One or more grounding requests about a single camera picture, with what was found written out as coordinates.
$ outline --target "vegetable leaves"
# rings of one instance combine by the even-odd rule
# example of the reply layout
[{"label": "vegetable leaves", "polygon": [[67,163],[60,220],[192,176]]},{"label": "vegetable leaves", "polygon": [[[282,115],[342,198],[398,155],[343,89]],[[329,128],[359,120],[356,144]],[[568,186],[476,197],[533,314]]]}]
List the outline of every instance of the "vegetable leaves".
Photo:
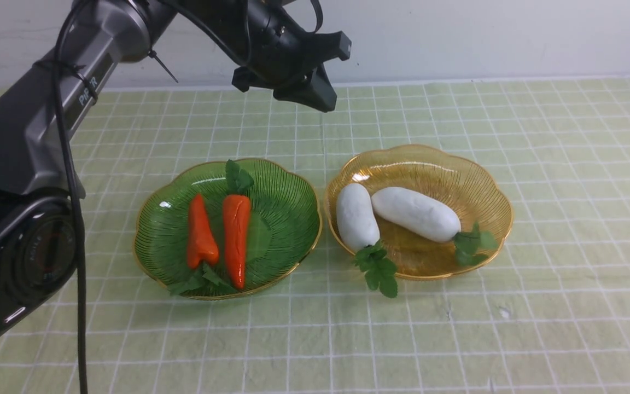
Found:
[{"label": "vegetable leaves", "polygon": [[354,265],[364,273],[370,290],[380,290],[384,296],[395,298],[398,296],[398,282],[395,280],[398,267],[386,257],[387,254],[379,240],[375,245],[359,250],[354,257]]},{"label": "vegetable leaves", "polygon": [[456,260],[462,266],[476,266],[488,258],[487,254],[476,254],[478,250],[498,248],[495,236],[490,231],[480,231],[478,222],[473,224],[471,231],[454,235],[453,244],[456,247]]},{"label": "vegetable leaves", "polygon": [[225,280],[221,279],[221,277],[213,271],[211,266],[206,263],[201,263],[199,268],[193,271],[193,274],[187,280],[168,285],[167,289],[171,295],[176,296],[203,287],[215,287],[223,291],[237,292],[237,290],[229,283],[225,282]]},{"label": "vegetable leaves", "polygon": [[228,160],[225,164],[225,179],[228,182],[228,194],[245,194],[247,189],[254,184],[252,175],[240,168],[240,165],[233,160]]}]

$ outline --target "green grid tablecloth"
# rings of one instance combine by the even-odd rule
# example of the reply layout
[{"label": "green grid tablecloth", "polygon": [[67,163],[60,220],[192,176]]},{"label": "green grid tablecloth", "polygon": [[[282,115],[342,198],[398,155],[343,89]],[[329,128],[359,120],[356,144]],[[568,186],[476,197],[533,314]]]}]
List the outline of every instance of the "green grid tablecloth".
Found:
[{"label": "green grid tablecloth", "polygon": [[[630,394],[630,79],[102,94],[73,138],[88,252],[91,392]],[[318,192],[357,153],[429,144],[512,200],[490,265],[368,292],[325,227],[247,299],[173,298],[131,254],[145,198],[206,160],[266,157]],[[74,393],[75,289],[0,339],[0,393]]]}]

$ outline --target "plastic vegetable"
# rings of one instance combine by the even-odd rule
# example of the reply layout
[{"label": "plastic vegetable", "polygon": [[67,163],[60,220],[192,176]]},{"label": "plastic vegetable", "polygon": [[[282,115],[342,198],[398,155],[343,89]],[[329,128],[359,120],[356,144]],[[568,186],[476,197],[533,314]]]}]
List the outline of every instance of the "plastic vegetable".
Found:
[{"label": "plastic vegetable", "polygon": [[458,215],[443,202],[402,187],[387,187],[371,197],[376,214],[435,242],[449,242],[460,232]]},{"label": "plastic vegetable", "polygon": [[254,179],[232,160],[225,165],[225,176],[228,182],[228,196],[223,200],[225,267],[232,284],[241,290],[244,288],[247,232],[252,212],[252,202],[245,192],[254,184]]},{"label": "plastic vegetable", "polygon": [[480,264],[487,255],[479,249],[497,249],[494,235],[480,231],[478,222],[470,232],[460,230],[458,215],[443,202],[402,187],[387,187],[371,197],[373,210],[389,222],[435,242],[450,242],[456,247],[456,260],[463,266]]},{"label": "plastic vegetable", "polygon": [[203,195],[197,194],[188,209],[188,245],[186,261],[190,269],[197,269],[201,262],[210,266],[218,263],[218,244],[211,231]]},{"label": "plastic vegetable", "polygon": [[167,286],[171,295],[180,295],[184,292],[191,292],[193,290],[213,287],[213,289],[219,289],[223,292],[234,292],[232,288],[225,280],[221,279],[208,264],[201,264],[199,269],[193,271],[193,273],[183,282],[173,283]]},{"label": "plastic vegetable", "polygon": [[345,245],[357,253],[354,263],[364,272],[368,288],[379,289],[384,296],[395,298],[398,295],[398,282],[395,281],[398,268],[386,257],[371,197],[362,185],[348,184],[338,195],[337,228]]}]

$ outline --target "green plate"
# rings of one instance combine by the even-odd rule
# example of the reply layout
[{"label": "green plate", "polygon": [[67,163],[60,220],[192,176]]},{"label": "green plate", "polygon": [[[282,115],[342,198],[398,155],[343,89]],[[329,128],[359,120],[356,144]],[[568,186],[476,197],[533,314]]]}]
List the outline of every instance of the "green plate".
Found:
[{"label": "green plate", "polygon": [[[322,215],[310,182],[264,159],[235,160],[254,185],[247,191],[252,215],[247,239],[245,287],[201,287],[182,293],[192,299],[242,297],[266,289],[293,272],[316,246]],[[145,274],[168,287],[193,275],[186,264],[188,205],[200,193],[205,200],[213,237],[220,249],[214,271],[230,283],[225,264],[222,203],[228,194],[225,162],[210,162],[183,172],[145,202],[137,220],[135,253]]]}]

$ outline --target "toy carrot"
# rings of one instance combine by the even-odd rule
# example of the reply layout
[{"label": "toy carrot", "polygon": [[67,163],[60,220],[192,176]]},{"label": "toy carrot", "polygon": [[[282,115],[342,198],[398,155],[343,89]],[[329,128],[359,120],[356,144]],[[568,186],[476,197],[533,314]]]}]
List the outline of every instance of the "toy carrot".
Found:
[{"label": "toy carrot", "polygon": [[254,179],[232,160],[228,160],[225,164],[225,177],[228,182],[228,196],[223,200],[225,267],[232,284],[241,290],[244,288],[247,229],[252,212],[252,202],[245,192],[254,184]]},{"label": "toy carrot", "polygon": [[201,262],[210,266],[218,263],[218,244],[211,232],[203,195],[197,194],[188,209],[188,245],[186,261],[190,269],[197,269]]}]

